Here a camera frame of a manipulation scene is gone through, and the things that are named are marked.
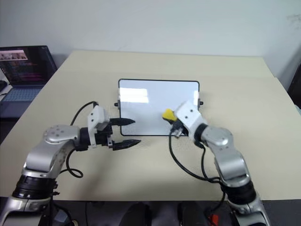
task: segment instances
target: white whiteboard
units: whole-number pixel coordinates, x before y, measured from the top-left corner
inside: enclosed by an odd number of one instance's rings
[[[121,127],[124,136],[167,136],[171,125],[163,112],[184,101],[199,104],[198,81],[119,80],[120,117],[136,123]]]

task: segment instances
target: table surface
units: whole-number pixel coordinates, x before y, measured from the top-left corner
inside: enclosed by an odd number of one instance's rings
[[[262,199],[300,199],[301,117],[280,82],[260,57],[188,56],[75,51],[58,69],[0,147],[0,196],[15,188],[29,151],[43,131],[69,124],[86,102],[96,100],[111,117],[119,112],[120,78],[198,80],[203,116],[228,128],[243,154]],[[84,110],[75,124],[84,127]],[[113,139],[120,141],[119,129]],[[183,172],[172,160],[167,137],[135,137],[142,142],[122,151],[97,147],[72,155],[70,164],[84,173],[57,179],[62,200],[218,200],[220,188]],[[173,141],[174,152],[200,173],[201,150],[187,137]],[[206,154],[208,175],[214,158]]]

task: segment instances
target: black cable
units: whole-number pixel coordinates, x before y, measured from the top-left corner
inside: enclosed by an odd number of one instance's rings
[[[49,221],[48,221],[48,226],[52,226],[52,218],[53,218],[53,197],[50,197],[50,202],[49,202]]]
[[[173,158],[173,160],[175,161],[175,163],[182,169],[184,170],[186,173],[188,173],[189,175],[193,176],[194,178],[197,178],[199,180],[203,180],[203,181],[208,181],[209,183],[212,184],[221,184],[221,179],[219,177],[213,177],[213,178],[205,178],[205,177],[201,177],[199,175],[196,175],[195,173],[191,172],[190,170],[188,170],[186,167],[184,167],[179,160],[176,158],[176,156],[174,155],[173,152],[173,148],[172,148],[172,144],[171,144],[171,138],[172,138],[172,131],[169,133],[168,136],[168,145],[169,145],[169,152]]]
[[[71,214],[69,213],[69,211],[65,208],[65,207],[62,207],[58,204],[56,204],[55,202],[53,202],[53,205],[55,207],[57,207],[58,209],[61,209],[62,211],[64,211],[64,213],[67,215],[68,219],[69,219],[69,223],[73,226],[73,222],[72,222],[72,217],[71,217]]]
[[[88,213],[87,213],[87,203],[85,203],[85,217],[86,217],[86,226],[89,226],[89,223],[88,223]]]
[[[73,168],[70,168],[70,165],[69,165],[69,159],[70,159],[70,156],[72,155],[72,153],[75,151],[75,148],[73,148],[69,154],[67,155],[67,158],[66,158],[66,169],[62,170],[60,172],[61,173],[64,173],[64,172],[69,172],[72,176],[76,177],[76,178],[82,178],[84,176],[83,172],[80,171],[79,169],[73,169]]]
[[[194,144],[196,146],[198,146],[199,148],[203,149],[203,154],[202,154],[202,159],[201,159],[201,169],[202,169],[202,173],[203,176],[205,178],[208,178],[206,172],[205,172],[205,167],[204,167],[204,160],[205,160],[205,153],[206,153],[206,148],[204,147],[204,145],[202,145],[200,142],[195,141]]]
[[[204,160],[205,160],[205,153],[206,153],[206,149],[205,147],[200,143],[200,142],[195,142],[194,144],[203,149],[203,153],[202,153],[202,159],[201,159],[201,169],[202,169],[202,173],[203,173],[203,176],[204,177],[201,177],[199,175],[196,175],[194,173],[192,173],[191,171],[189,171],[187,168],[185,168],[179,161],[178,159],[176,158],[176,156],[174,155],[174,152],[173,152],[173,149],[172,149],[172,144],[171,144],[171,138],[172,138],[172,132],[171,131],[169,133],[169,136],[168,136],[168,144],[169,144],[169,152],[173,158],[173,160],[175,161],[175,163],[182,169],[184,170],[186,173],[188,173],[189,175],[197,178],[197,179],[200,179],[200,180],[203,180],[203,181],[208,181],[209,183],[218,183],[222,186],[222,182],[221,182],[221,178],[220,177],[213,177],[213,178],[209,178],[206,174],[206,171],[205,171],[205,167],[204,167]],[[203,214],[205,216],[205,218],[207,219],[207,221],[212,225],[212,226],[217,226],[212,220],[211,220],[211,214],[216,212],[223,204],[224,200],[225,200],[225,197],[226,197],[226,194],[225,192],[222,193],[222,199],[219,201],[219,203],[213,207],[213,208],[207,208]]]
[[[76,112],[75,116],[73,117],[73,119],[72,119],[72,121],[71,121],[71,123],[70,123],[71,126],[73,126],[73,124],[74,124],[74,122],[75,122],[77,116],[79,115],[79,113],[80,113],[85,107],[87,107],[88,105],[91,105],[91,104],[93,104],[93,106],[98,105],[98,103],[97,103],[96,101],[91,101],[91,102],[86,103],[85,105],[83,105],[83,106]]]

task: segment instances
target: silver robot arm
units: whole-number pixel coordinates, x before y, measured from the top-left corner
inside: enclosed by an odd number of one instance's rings
[[[109,119],[106,111],[96,105],[88,116],[88,127],[56,125],[47,129],[41,142],[27,156],[22,175],[0,216],[0,226],[37,226],[49,204],[55,179],[66,156],[73,150],[85,151],[88,146],[106,145],[113,150],[134,146],[140,140],[115,143],[112,126],[128,125],[131,119]]]
[[[231,132],[208,126],[190,102],[183,103],[174,114],[194,142],[203,142],[213,152],[222,189],[227,194],[232,209],[233,224],[270,226],[261,199],[253,187],[246,162],[234,146]]]

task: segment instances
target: yellow eraser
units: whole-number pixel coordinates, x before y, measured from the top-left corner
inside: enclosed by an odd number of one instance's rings
[[[175,117],[174,112],[171,109],[166,109],[162,114],[162,118],[168,121],[176,121],[177,117]]]

